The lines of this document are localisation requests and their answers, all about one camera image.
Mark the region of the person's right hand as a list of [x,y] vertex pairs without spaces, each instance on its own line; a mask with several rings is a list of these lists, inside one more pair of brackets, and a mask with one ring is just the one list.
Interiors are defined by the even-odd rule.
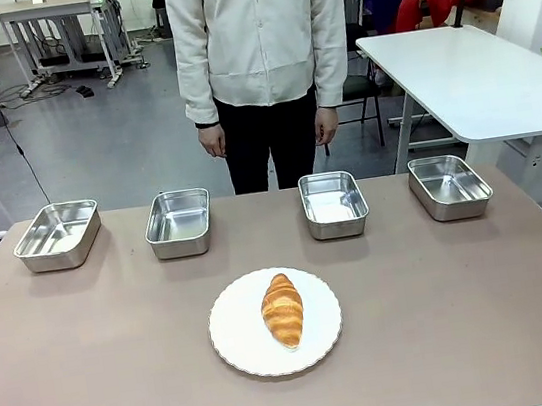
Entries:
[[197,125],[198,140],[208,155],[215,158],[226,157],[226,138],[220,124]]

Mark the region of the person's left hand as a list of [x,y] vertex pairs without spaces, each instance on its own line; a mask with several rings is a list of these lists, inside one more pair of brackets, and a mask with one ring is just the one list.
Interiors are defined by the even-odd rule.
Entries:
[[339,126],[335,107],[319,107],[315,115],[316,145],[328,145],[334,138]]

